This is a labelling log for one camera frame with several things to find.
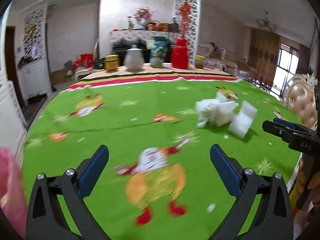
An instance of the red thermos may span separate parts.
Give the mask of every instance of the red thermos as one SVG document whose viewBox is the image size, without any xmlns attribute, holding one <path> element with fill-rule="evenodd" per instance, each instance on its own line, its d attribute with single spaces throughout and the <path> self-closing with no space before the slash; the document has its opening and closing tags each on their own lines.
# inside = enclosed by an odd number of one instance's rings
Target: red thermos
<svg viewBox="0 0 320 240">
<path fill-rule="evenodd" d="M 189 56 L 186 39 L 177 39 L 176 46 L 173 47 L 171 53 L 171 64 L 174 68 L 188 68 Z"/>
</svg>

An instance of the green canister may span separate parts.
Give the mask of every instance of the green canister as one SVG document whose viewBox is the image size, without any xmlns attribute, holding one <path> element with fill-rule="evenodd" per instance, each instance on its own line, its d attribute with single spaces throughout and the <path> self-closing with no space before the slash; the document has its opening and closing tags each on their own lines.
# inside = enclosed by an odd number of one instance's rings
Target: green canister
<svg viewBox="0 0 320 240">
<path fill-rule="evenodd" d="M 167 38 L 153 37 L 155 43 L 150 53 L 150 66 L 155 68 L 162 68 L 165 55 L 167 54 Z"/>
</svg>

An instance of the glass jar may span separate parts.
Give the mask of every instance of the glass jar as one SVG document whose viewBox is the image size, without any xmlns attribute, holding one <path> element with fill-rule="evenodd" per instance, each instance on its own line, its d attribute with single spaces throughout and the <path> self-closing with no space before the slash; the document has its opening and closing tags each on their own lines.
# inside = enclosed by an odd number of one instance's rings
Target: glass jar
<svg viewBox="0 0 320 240">
<path fill-rule="evenodd" d="M 119 57 L 118 55 L 106 56 L 106 61 L 104 67 L 107 71 L 117 71 L 119 67 Z"/>
<path fill-rule="evenodd" d="M 196 68 L 204 68 L 204 61 L 206 57 L 197 55 L 196 56 Z"/>
</svg>

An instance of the ceiling light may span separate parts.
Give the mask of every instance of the ceiling light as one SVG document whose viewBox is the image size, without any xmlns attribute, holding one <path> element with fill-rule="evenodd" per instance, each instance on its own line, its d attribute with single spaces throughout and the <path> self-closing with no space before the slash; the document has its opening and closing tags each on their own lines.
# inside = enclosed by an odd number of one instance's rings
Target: ceiling light
<svg viewBox="0 0 320 240">
<path fill-rule="evenodd" d="M 257 27 L 261 30 L 267 31 L 267 32 L 272 32 L 275 33 L 277 31 L 277 25 L 273 24 L 272 22 L 269 21 L 268 19 L 268 12 L 266 12 L 266 17 L 263 18 L 257 18 L 255 22 L 257 23 Z"/>
</svg>

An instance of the white sponge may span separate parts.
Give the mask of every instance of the white sponge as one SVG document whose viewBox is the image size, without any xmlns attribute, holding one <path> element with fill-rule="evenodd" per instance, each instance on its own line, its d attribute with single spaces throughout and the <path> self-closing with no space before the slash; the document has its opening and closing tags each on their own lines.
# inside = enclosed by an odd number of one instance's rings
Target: white sponge
<svg viewBox="0 0 320 240">
<path fill-rule="evenodd" d="M 239 104 L 235 101 L 228 101 L 219 105 L 219 109 L 215 118 L 215 123 L 218 127 L 225 125 L 233 120 L 235 114 L 233 110 Z"/>
<path fill-rule="evenodd" d="M 239 114 L 237 114 L 229 126 L 229 132 L 243 139 L 247 134 L 254 117 L 257 114 L 257 108 L 243 101 Z"/>
<path fill-rule="evenodd" d="M 219 105 L 227 101 L 228 99 L 224 95 L 222 95 L 220 92 L 217 92 L 215 99 L 204 99 L 196 102 L 195 108 L 198 114 L 197 127 L 203 128 L 207 122 L 213 124 L 216 119 Z"/>
</svg>

